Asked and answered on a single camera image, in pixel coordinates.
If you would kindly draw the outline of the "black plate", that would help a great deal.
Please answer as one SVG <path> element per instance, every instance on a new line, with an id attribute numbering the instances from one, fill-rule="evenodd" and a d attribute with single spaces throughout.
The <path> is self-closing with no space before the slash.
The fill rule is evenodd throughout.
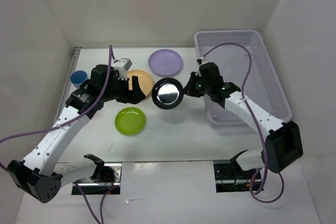
<path id="1" fill-rule="evenodd" d="M 183 100 L 183 87 L 174 78 L 163 78 L 155 83 L 151 97 L 153 103 L 160 109 L 170 110 L 180 105 Z"/>

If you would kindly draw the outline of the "green plate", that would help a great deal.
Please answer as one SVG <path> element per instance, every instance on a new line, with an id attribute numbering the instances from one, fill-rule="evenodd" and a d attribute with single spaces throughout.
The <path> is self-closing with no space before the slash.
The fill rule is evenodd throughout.
<path id="1" fill-rule="evenodd" d="M 118 112 L 114 124 L 119 133 L 133 136 L 141 133 L 145 128 L 146 116 L 139 108 L 127 107 Z"/>

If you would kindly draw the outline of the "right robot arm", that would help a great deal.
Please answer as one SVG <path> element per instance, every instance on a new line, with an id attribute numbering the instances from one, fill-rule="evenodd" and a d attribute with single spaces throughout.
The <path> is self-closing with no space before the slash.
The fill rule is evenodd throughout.
<path id="1" fill-rule="evenodd" d="M 303 155 L 299 126 L 294 121 L 276 118 L 243 94 L 237 85 L 224 82 L 213 62 L 204 63 L 197 72 L 191 72 L 183 90 L 191 97 L 207 95 L 260 133 L 265 142 L 261 160 L 271 172 L 280 173 Z"/>

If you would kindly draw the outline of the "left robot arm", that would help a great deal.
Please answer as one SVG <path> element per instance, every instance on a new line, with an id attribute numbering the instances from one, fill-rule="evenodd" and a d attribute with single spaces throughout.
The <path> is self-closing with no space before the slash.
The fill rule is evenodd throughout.
<path id="1" fill-rule="evenodd" d="M 58 161 L 75 138 L 104 103 L 116 100 L 137 104 L 145 99 L 136 76 L 127 77 L 121 67 L 97 65 L 91 78 L 71 93 L 61 115 L 40 143 L 22 161 L 12 160 L 7 172 L 16 186 L 43 204 L 50 202 L 61 187 L 83 178 L 93 182 L 103 179 L 104 161 L 93 154 L 86 154 L 74 163 Z"/>

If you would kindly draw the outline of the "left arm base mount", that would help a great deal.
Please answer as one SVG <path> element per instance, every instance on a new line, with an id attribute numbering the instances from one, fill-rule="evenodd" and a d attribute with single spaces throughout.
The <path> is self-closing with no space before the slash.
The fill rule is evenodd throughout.
<path id="1" fill-rule="evenodd" d="M 90 177 L 84 177 L 76 181 L 85 195 L 119 195 L 121 184 L 121 163 L 104 162 L 102 159 L 87 154 L 87 160 L 93 161 L 98 166 Z"/>

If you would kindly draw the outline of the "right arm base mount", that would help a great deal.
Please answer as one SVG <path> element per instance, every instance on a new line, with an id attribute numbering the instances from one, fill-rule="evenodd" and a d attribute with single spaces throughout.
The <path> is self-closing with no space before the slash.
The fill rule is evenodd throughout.
<path id="1" fill-rule="evenodd" d="M 213 161 L 217 193 L 249 191 L 250 180 L 256 169 L 242 170 L 237 158 L 247 151 L 241 151 L 231 159 Z"/>

